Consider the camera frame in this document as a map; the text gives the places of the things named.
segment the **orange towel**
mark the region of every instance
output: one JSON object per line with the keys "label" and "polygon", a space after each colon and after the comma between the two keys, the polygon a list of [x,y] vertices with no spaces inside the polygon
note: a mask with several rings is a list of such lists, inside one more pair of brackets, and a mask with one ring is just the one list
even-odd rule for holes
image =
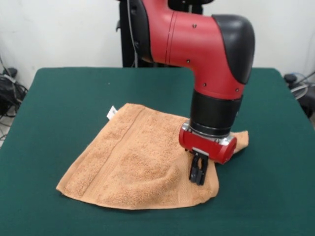
{"label": "orange towel", "polygon": [[[104,126],[58,183],[62,194],[101,207],[192,207],[217,195],[219,180],[209,160],[203,186],[189,181],[192,155],[179,145],[187,118],[125,104]],[[233,133],[237,150],[247,131]]]}

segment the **towel tag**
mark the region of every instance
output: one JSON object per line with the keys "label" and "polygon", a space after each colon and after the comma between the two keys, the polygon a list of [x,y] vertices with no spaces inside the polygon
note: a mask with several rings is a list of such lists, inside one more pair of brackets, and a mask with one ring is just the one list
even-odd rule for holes
{"label": "towel tag", "polygon": [[107,118],[109,120],[111,120],[116,113],[117,113],[116,108],[114,106],[112,106],[111,109],[109,110],[108,114],[107,114]]}

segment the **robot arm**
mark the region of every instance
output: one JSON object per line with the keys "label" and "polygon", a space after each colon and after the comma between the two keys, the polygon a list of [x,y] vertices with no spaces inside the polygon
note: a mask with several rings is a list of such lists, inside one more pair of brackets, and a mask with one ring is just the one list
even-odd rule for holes
{"label": "robot arm", "polygon": [[224,164],[236,147],[229,134],[252,69],[252,25],[237,15],[174,11],[168,0],[128,0],[128,13],[134,48],[143,60],[193,71],[190,119],[179,142],[195,156],[191,181],[203,184],[205,172],[196,159]]}

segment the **green tablecloth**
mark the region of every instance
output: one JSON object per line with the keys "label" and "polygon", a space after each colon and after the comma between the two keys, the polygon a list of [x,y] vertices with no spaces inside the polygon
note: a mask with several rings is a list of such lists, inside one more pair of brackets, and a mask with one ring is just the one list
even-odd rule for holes
{"label": "green tablecloth", "polygon": [[36,74],[0,150],[0,235],[315,235],[315,132],[274,69],[254,69],[233,131],[250,146],[218,166],[216,198],[191,208],[100,208],[55,190],[125,103],[189,116],[184,68],[53,68]]}

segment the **white wall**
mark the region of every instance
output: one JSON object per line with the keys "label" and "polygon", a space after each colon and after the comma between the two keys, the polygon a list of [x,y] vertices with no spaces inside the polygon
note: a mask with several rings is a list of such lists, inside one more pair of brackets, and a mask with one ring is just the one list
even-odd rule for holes
{"label": "white wall", "polygon": [[[0,53],[30,86],[37,69],[121,67],[116,0],[1,0]],[[254,66],[281,73],[315,70],[315,1],[215,0],[205,15],[248,17],[256,33]]]}

